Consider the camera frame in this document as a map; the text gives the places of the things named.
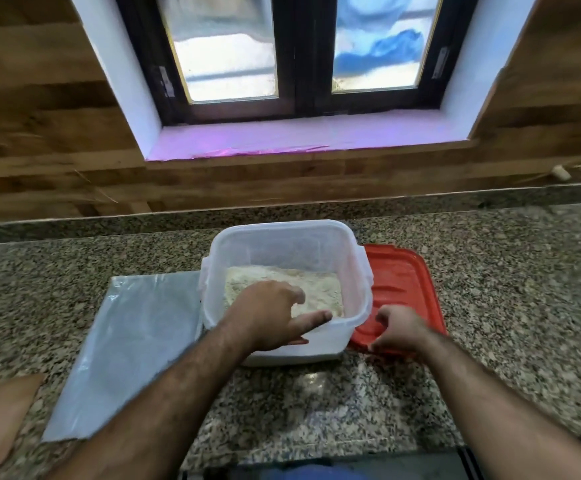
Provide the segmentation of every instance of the granite countertop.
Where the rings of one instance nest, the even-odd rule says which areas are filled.
[[[419,252],[452,336],[581,435],[581,205],[348,222],[360,243]],[[218,232],[0,244],[0,377],[46,373],[3,478],[36,478],[75,444],[40,444],[111,276],[198,269]],[[239,369],[184,467],[462,444],[428,371],[346,352]]]

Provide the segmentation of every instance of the window hinge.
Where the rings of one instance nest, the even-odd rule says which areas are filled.
[[[164,66],[159,66],[159,72],[162,75],[162,87],[164,88],[164,92],[166,92],[166,97],[174,98],[173,83],[170,82],[170,78],[168,78],[168,72],[166,72],[166,68]]]
[[[437,64],[435,65],[435,72],[432,73],[433,79],[441,79],[441,75],[444,72],[444,67],[446,67],[446,61],[448,60],[448,54],[450,49],[448,47],[442,47],[439,51],[439,56],[437,57]]]

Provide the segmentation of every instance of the speckled granite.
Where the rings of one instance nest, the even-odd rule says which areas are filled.
[[[0,224],[0,242],[170,232],[262,222],[361,219],[574,203],[581,203],[581,184],[244,209],[23,221]]]
[[[449,332],[581,435],[581,205],[351,220],[359,242],[421,253]],[[72,448],[39,444],[111,276],[199,267],[218,230],[0,244],[0,377],[45,372],[3,478]],[[461,444],[430,373],[357,353],[240,369],[185,468]]]

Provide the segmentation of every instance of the hairy arm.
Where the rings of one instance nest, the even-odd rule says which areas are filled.
[[[496,480],[581,480],[581,442],[403,306],[380,311],[374,347],[417,352],[463,437]]]
[[[184,354],[48,478],[163,479],[174,475],[210,406],[235,368],[255,350],[299,339],[332,318],[290,317],[302,290],[287,283],[248,287],[222,322]]]

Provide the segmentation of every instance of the red lid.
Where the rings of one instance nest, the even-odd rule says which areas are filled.
[[[375,318],[383,305],[411,306],[433,330],[447,335],[437,293],[423,258],[414,251],[391,245],[366,244],[364,247],[375,280],[372,312],[353,332],[351,345],[367,351],[368,345],[384,332],[386,327]],[[407,353],[384,350],[382,355]]]

